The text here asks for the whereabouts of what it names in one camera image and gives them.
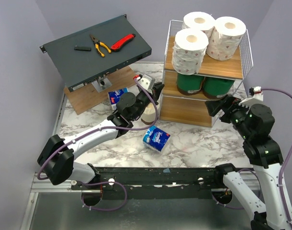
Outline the green roll front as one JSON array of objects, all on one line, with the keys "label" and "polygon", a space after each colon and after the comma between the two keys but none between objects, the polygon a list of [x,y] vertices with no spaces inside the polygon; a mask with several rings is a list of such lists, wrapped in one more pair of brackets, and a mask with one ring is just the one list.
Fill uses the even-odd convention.
[{"label": "green roll front", "polygon": [[206,78],[202,91],[210,99],[220,99],[224,97],[234,84],[234,80]]}]

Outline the green roll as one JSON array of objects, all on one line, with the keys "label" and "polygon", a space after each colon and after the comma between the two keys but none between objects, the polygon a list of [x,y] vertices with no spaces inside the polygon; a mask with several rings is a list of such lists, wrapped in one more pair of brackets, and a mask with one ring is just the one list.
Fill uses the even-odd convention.
[{"label": "green roll", "polygon": [[202,90],[204,76],[177,74],[177,89],[183,95],[195,95]]},{"label": "green roll", "polygon": [[234,80],[206,78],[202,91],[210,99],[220,99],[224,97],[234,84]]}]

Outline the beige brown paper roll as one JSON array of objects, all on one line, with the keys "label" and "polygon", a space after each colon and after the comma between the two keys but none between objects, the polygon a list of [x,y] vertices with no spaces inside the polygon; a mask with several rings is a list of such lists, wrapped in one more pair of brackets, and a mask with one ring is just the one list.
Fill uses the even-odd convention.
[{"label": "beige brown paper roll", "polygon": [[149,104],[143,114],[141,115],[141,121],[147,125],[150,125],[156,119],[156,110],[153,104]]}]

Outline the white wire wooden shelf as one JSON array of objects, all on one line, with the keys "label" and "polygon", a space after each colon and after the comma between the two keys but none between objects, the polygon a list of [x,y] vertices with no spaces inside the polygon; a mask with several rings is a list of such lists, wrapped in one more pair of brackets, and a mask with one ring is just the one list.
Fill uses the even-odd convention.
[{"label": "white wire wooden shelf", "polygon": [[[160,100],[159,119],[162,121],[212,127],[218,117],[209,116],[205,105],[205,101],[208,98],[203,92],[195,95],[183,95],[176,86],[177,72],[174,70],[171,61],[175,35],[181,29],[182,21],[170,20],[162,77],[165,87]],[[229,92],[230,94],[235,94],[252,67],[253,57],[249,34],[245,33],[230,60],[218,61],[205,56],[199,75],[208,78],[233,80],[234,84]]]}]

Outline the blue Tempo roll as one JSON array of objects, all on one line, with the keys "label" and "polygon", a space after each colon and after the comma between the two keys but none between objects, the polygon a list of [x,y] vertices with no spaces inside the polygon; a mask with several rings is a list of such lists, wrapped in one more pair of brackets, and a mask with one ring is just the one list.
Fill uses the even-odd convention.
[{"label": "blue Tempo roll", "polygon": [[151,126],[143,137],[143,144],[157,152],[163,152],[168,145],[170,134],[157,126]]},{"label": "blue Tempo roll", "polygon": [[108,99],[113,110],[116,109],[116,104],[119,102],[120,97],[126,92],[128,92],[128,88],[108,92]]}]

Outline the short floral paper roll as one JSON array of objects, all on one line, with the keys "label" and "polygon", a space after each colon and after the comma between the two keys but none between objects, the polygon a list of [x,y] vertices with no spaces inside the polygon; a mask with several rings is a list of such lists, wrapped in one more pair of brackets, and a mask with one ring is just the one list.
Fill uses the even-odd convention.
[{"label": "short floral paper roll", "polygon": [[208,37],[200,30],[186,28],[178,31],[171,61],[174,70],[184,75],[199,73],[208,44]]}]

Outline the large floral paper roll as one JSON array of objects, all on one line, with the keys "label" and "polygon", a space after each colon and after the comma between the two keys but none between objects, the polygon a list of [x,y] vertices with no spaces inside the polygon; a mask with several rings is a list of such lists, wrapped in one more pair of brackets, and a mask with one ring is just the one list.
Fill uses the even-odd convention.
[{"label": "large floral paper roll", "polygon": [[244,22],[238,18],[231,16],[217,18],[209,38],[207,55],[219,61],[231,59],[246,29]]}]

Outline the small floral paper roll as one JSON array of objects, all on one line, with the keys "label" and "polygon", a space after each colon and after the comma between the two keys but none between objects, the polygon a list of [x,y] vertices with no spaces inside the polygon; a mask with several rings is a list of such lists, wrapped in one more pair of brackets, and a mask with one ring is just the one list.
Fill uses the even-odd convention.
[{"label": "small floral paper roll", "polygon": [[182,29],[192,28],[204,32],[210,38],[215,24],[215,18],[202,11],[194,11],[183,17]]}]

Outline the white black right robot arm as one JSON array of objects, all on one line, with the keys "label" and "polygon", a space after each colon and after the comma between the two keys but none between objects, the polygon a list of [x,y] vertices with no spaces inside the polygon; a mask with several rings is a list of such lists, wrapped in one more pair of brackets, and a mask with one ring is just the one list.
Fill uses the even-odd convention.
[{"label": "white black right robot arm", "polygon": [[244,153],[258,177],[263,199],[243,182],[231,163],[216,166],[213,183],[231,190],[247,212],[253,230],[292,230],[292,205],[282,172],[286,160],[270,137],[275,123],[271,109],[256,97],[240,100],[232,95],[206,101],[205,105],[212,117],[223,111],[220,120],[232,124],[244,140]]}]

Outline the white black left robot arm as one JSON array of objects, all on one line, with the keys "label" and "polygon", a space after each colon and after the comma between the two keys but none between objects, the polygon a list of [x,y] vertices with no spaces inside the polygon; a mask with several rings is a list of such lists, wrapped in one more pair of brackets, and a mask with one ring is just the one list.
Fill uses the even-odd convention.
[{"label": "white black left robot arm", "polygon": [[157,82],[152,88],[146,88],[138,83],[138,95],[123,94],[117,109],[97,126],[67,138],[50,137],[37,159],[40,166],[38,180],[49,180],[53,185],[75,180],[88,189],[96,188],[100,182],[99,171],[91,163],[81,164],[75,159],[95,146],[135,131],[133,122],[141,117],[149,104],[156,104],[164,86]]}]

